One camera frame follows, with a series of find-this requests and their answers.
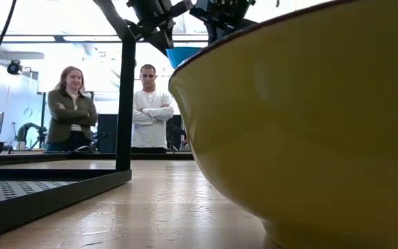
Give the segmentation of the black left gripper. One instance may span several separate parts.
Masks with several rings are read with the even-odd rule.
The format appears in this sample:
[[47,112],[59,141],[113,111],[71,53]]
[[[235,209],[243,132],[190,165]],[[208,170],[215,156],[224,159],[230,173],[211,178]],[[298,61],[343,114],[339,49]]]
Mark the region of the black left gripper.
[[172,4],[171,0],[129,0],[126,5],[134,10],[138,22],[127,23],[136,40],[149,39],[149,43],[167,56],[174,48],[173,27],[178,17],[194,7],[191,0]]

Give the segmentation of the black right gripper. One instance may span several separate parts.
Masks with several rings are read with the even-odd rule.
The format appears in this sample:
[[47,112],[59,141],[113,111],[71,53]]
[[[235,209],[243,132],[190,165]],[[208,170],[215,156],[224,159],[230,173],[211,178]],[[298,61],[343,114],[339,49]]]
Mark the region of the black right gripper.
[[225,36],[225,32],[256,24],[245,17],[254,0],[197,0],[189,14],[199,19],[206,27],[208,43]]

